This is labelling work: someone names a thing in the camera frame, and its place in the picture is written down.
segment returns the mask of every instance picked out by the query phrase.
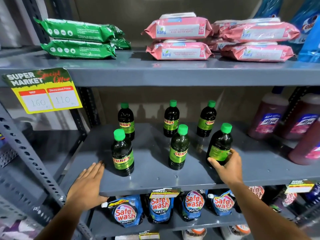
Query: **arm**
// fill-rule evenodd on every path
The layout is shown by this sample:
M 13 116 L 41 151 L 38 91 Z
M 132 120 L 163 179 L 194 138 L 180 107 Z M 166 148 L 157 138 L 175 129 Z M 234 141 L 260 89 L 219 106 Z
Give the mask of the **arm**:
M 99 195 L 103 171 L 102 162 L 83 170 L 71 186 L 66 204 L 34 240 L 70 240 L 82 212 L 108 200 Z
M 224 166 L 210 157 L 208 161 L 234 194 L 254 239 L 310 240 L 293 222 L 276 213 L 249 190 L 242 180 L 241 157 L 234 149 L 230 151 L 232 155 Z

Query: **green bottle cap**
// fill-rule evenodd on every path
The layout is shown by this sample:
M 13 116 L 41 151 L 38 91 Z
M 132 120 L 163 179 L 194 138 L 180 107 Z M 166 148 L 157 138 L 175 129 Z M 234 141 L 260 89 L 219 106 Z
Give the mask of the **green bottle cap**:
M 228 134 L 231 132 L 231 129 L 232 129 L 232 125 L 230 125 L 229 123 L 223 123 L 220 130 L 223 133 Z
M 116 129 L 113 132 L 113 135 L 116 141 L 122 141 L 126 137 L 125 131 L 123 129 Z
M 188 134 L 188 126 L 185 124 L 181 124 L 178 127 L 178 133 L 182 136 Z
M 216 106 L 216 101 L 214 101 L 214 100 L 209 100 L 209 102 L 208 102 L 208 107 L 214 108 L 215 106 Z
M 177 106 L 177 101 L 172 99 L 170 100 L 170 107 L 176 107 Z
M 129 108 L 129 104 L 128 103 L 121 103 L 121 108 L 127 109 L 127 108 Z

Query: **pink cleaner bottle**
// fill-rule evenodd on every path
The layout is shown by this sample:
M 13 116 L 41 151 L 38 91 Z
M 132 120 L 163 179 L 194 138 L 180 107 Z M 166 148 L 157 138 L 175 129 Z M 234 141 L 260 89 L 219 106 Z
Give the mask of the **pink cleaner bottle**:
M 257 140 L 270 137 L 289 105 L 289 101 L 280 95 L 283 88 L 275 86 L 271 92 L 262 98 L 258 111 L 248 130 L 250 137 Z
M 320 115 L 320 92 L 308 93 L 297 103 L 284 122 L 279 122 L 275 134 L 287 139 L 298 140 Z
M 320 118 L 310 126 L 288 157 L 300 165 L 310 165 L 320 158 Z

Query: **person's left hand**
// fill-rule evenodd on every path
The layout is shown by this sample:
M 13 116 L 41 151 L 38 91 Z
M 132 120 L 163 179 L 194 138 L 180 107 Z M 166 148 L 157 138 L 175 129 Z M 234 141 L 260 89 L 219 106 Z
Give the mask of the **person's left hand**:
M 81 211 L 87 211 L 105 203 L 108 197 L 99 195 L 103 172 L 104 164 L 102 161 L 93 163 L 88 169 L 83 170 L 70 187 L 66 204 L 72 204 Z

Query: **green wipes package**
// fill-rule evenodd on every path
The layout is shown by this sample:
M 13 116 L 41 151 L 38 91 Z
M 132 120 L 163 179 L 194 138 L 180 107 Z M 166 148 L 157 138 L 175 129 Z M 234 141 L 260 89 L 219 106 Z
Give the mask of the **green wipes package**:
M 114 32 L 106 25 L 78 21 L 47 18 L 44 21 L 34 18 L 49 36 L 55 39 L 106 42 L 114 38 Z
M 51 40 L 41 47 L 51 55 L 65 58 L 104 59 L 115 57 L 114 44 L 102 44 L 76 40 Z
M 105 25 L 114 32 L 114 36 L 116 39 L 122 38 L 122 36 L 125 35 L 125 33 L 121 29 L 119 29 L 117 26 L 114 26 L 112 24 L 105 24 Z
M 128 42 L 127 40 L 125 40 L 124 38 L 120 38 L 120 39 L 111 39 L 110 40 L 111 44 L 114 44 L 115 48 L 117 50 L 129 50 L 131 49 L 131 45 L 130 42 Z

